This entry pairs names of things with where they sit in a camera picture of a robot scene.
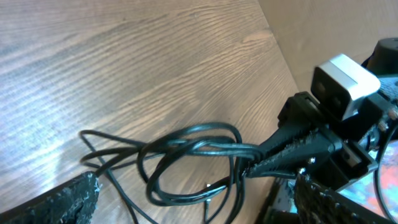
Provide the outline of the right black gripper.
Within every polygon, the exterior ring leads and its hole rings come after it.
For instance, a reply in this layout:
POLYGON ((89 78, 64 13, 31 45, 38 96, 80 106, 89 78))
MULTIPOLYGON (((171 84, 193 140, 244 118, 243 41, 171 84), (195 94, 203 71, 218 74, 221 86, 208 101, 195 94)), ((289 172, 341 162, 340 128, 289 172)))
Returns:
POLYGON ((372 149, 380 149, 392 128, 394 101, 374 93, 358 114, 339 121, 307 92, 290 97, 278 115, 278 129, 258 147, 262 159, 245 162, 244 176, 295 177, 300 168, 312 179, 340 190, 376 170, 372 149))

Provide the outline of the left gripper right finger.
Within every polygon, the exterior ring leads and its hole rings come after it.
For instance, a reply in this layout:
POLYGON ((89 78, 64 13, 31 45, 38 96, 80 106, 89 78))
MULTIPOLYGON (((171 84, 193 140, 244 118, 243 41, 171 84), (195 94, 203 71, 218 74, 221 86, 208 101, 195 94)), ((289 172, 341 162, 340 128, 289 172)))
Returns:
POLYGON ((294 203, 300 223, 306 224, 391 224, 392 222, 332 189, 298 175, 294 203))

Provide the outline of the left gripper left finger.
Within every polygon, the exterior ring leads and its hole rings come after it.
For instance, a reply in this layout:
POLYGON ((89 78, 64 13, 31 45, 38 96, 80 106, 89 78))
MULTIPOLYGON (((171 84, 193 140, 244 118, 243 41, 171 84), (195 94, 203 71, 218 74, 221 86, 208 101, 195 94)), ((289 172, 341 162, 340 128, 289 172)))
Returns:
POLYGON ((96 210, 100 187, 92 171, 1 214, 2 224, 87 224, 96 210))

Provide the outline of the black USB cable short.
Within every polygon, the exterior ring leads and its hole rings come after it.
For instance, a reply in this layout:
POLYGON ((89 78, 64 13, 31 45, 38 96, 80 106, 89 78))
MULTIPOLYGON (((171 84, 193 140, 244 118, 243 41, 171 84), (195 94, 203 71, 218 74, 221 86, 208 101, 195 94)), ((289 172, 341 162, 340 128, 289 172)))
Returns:
MULTIPOLYGON (((141 215, 149 223, 155 223, 155 220, 152 217, 139 208, 137 204, 133 202, 129 196, 127 196, 127 193, 121 187, 121 184, 116 180, 113 174, 114 170, 122 169, 127 166, 135 165, 137 167, 138 152, 150 142, 140 142, 132 139, 121 138, 94 130, 81 131, 80 138, 91 151, 89 154, 81 158, 80 162, 88 167, 94 168, 95 174, 97 176, 107 176, 127 206, 134 223, 138 222, 137 217, 139 215, 141 215)), ((148 176, 151 176, 154 173, 155 168, 163 157, 164 154, 159 152, 147 153, 146 157, 144 158, 144 169, 148 176)), ((232 190, 236 191, 235 185, 232 186, 230 195, 232 190)), ((223 190, 214 197, 204 202, 200 202, 203 204, 204 209, 204 223, 211 223, 218 216, 219 213, 217 216, 214 216, 214 214, 224 200, 226 192, 227 190, 223 190)))

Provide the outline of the black USB cable long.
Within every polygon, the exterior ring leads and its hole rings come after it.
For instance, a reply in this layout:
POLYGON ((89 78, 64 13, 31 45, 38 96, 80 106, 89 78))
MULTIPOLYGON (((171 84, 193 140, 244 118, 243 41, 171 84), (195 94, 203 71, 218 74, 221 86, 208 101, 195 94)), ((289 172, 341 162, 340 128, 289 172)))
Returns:
POLYGON ((146 183, 146 197, 160 207, 186 206, 204 202, 223 190, 227 190, 224 200, 214 216, 223 209, 233 185, 236 186, 236 198, 226 223, 232 223, 243 206, 245 196, 244 175, 247 165, 265 158, 258 145, 243 143, 240 132, 228 123, 201 123, 179 129, 149 144, 146 144, 137 156, 138 171, 146 183), (154 173, 148 176, 144 169, 144 158, 149 152, 164 154, 154 173), (211 186, 193 194, 170 194, 161 190, 160 176, 176 161, 184 156, 227 157, 229 176, 211 186))

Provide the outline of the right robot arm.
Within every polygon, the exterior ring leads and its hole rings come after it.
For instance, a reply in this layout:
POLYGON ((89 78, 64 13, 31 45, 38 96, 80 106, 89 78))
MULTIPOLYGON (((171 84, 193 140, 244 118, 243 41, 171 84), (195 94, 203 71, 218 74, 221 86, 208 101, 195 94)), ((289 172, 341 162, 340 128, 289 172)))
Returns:
POLYGON ((246 177, 303 173, 340 190, 375 171, 370 151, 388 143, 397 121, 397 39, 380 40, 363 63, 340 54, 316 66, 310 91, 288 98, 278 120, 246 177))

